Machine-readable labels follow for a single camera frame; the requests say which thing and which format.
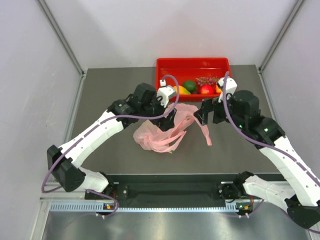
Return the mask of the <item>pink plastic bag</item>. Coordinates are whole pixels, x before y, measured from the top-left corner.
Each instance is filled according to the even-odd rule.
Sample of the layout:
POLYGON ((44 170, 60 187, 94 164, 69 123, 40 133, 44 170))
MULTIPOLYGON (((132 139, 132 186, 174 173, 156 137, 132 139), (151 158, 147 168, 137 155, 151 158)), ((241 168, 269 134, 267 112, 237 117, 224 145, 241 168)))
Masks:
POLYGON ((151 123, 150 120, 144 121, 134 132, 133 139, 144 150, 157 153, 173 153, 187 133, 187 128, 193 123, 198 124, 208 146, 212 145, 210 132, 206 125, 202 125, 194 116, 199 109, 195 105, 178 103, 175 106, 176 114, 174 117, 174 127, 161 131, 151 123))

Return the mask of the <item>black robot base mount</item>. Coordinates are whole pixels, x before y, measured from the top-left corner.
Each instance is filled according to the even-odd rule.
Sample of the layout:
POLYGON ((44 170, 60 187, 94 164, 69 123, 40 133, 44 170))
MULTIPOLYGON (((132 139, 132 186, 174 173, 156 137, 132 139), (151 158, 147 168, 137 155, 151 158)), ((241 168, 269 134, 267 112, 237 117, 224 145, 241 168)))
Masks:
POLYGON ((85 193, 85 200, 116 199, 121 207, 209 206, 250 199, 242 184, 252 173, 239 174, 113 174, 102 193, 85 193))

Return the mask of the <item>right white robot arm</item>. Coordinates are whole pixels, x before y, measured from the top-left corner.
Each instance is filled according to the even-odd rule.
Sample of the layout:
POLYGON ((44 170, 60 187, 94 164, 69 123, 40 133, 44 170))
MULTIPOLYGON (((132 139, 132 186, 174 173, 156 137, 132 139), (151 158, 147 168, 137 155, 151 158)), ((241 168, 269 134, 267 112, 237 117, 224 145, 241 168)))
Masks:
POLYGON ((244 171, 232 183, 219 187, 221 198, 240 199, 255 196, 281 208, 290 219, 304 229, 320 222, 320 180, 299 157, 280 125, 261 115, 260 101, 251 91, 240 90, 227 94, 223 103, 219 98, 206 98, 194 113, 203 125, 213 112, 213 123, 227 122, 267 157, 279 170, 289 187, 266 181, 244 171))

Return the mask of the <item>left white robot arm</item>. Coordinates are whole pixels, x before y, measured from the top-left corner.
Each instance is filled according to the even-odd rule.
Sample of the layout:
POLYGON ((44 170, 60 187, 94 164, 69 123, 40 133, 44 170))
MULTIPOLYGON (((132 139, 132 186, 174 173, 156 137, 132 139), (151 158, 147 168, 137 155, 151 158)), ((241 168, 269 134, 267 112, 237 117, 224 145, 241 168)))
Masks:
POLYGON ((139 119, 151 121, 163 132, 172 129, 176 109, 171 107, 168 112, 165 110, 176 94, 170 85, 155 89, 147 83, 139 84, 134 93, 114 101, 98 120, 78 136, 59 147, 52 145, 47 149, 50 174, 66 192, 89 189, 102 198, 109 198, 114 187, 106 175, 85 169, 82 164, 106 140, 139 119))

